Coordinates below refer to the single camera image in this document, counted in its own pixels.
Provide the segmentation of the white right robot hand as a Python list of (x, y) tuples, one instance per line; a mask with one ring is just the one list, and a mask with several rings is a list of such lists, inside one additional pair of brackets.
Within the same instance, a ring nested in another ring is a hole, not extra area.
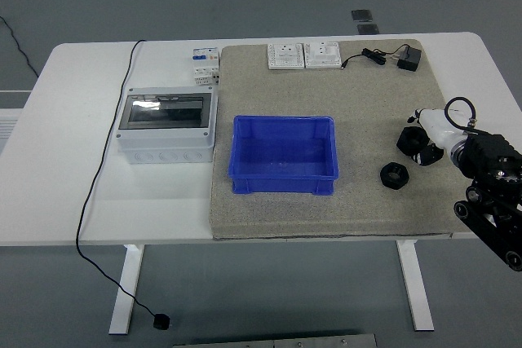
[(446, 118), (443, 109), (416, 109), (407, 120), (416, 121), (426, 132), (428, 138), (444, 152), (455, 166), (458, 166), (459, 156), (464, 149), (468, 134), (453, 126)]

